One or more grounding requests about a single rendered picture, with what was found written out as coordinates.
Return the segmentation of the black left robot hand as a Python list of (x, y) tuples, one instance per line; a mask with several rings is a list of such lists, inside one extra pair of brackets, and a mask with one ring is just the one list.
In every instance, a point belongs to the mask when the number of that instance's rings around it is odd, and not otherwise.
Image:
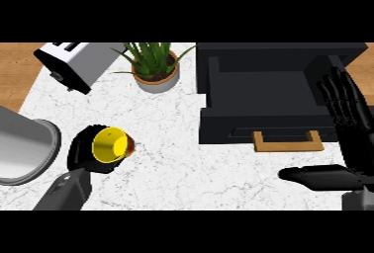
[(111, 163), (99, 162), (92, 154), (92, 142), (98, 133), (106, 128), (103, 125), (87, 126), (75, 135), (67, 156), (67, 169), (75, 170), (84, 168), (89, 172), (108, 174), (120, 166), (123, 159)]

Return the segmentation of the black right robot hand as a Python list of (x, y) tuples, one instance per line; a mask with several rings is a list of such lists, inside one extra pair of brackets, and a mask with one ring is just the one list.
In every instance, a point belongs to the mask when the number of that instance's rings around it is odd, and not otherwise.
[(374, 193), (374, 116), (346, 71), (337, 67), (316, 82), (333, 118), (344, 166), (339, 164), (291, 167), (279, 171), (282, 180), (313, 191)]

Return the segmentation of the yellow cup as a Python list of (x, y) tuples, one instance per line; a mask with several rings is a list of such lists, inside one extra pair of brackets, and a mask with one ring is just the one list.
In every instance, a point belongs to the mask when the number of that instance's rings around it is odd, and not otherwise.
[(126, 131), (106, 127), (95, 136), (92, 155), (101, 163), (112, 163), (127, 158), (135, 152), (135, 140)]

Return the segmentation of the dark grey open drawer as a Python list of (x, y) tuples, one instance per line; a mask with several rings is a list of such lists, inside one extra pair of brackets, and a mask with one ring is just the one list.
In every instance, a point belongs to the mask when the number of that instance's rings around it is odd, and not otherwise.
[(208, 60), (208, 92), (200, 110), (201, 144), (250, 143), (251, 133), (266, 141), (305, 141), (315, 130), (324, 142), (336, 142), (334, 123), (316, 81), (343, 64), (334, 55), (319, 55), (297, 71), (223, 72)]

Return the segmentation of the grey metal pot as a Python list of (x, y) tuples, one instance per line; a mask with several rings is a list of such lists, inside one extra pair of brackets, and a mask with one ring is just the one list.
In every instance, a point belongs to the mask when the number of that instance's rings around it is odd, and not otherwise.
[(55, 162), (62, 132), (47, 120), (31, 120), (0, 106), (0, 185), (35, 180)]

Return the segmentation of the white toaster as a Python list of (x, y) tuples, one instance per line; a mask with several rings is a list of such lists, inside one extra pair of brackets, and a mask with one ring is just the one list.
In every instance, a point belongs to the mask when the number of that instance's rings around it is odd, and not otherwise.
[(103, 71), (126, 51), (121, 42), (47, 42), (34, 51), (34, 56), (67, 89), (87, 94)]

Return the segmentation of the dark grey cabinet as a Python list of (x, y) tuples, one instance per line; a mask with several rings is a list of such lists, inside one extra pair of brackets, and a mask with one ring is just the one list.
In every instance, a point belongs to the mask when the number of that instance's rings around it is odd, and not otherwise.
[(367, 48), (364, 42), (203, 42), (195, 50), (197, 93), (207, 93), (211, 57), (222, 72), (302, 71), (324, 55), (336, 56), (347, 66)]

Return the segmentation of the potted green plant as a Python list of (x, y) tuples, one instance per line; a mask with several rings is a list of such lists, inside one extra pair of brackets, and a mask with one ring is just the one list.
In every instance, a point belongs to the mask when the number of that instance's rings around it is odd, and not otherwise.
[(139, 88), (151, 94), (171, 90), (180, 80), (180, 60), (197, 45), (180, 55), (171, 51), (169, 42), (124, 42), (123, 45), (132, 56), (120, 50), (115, 52), (127, 59), (132, 70), (117, 71), (117, 74), (132, 74)]

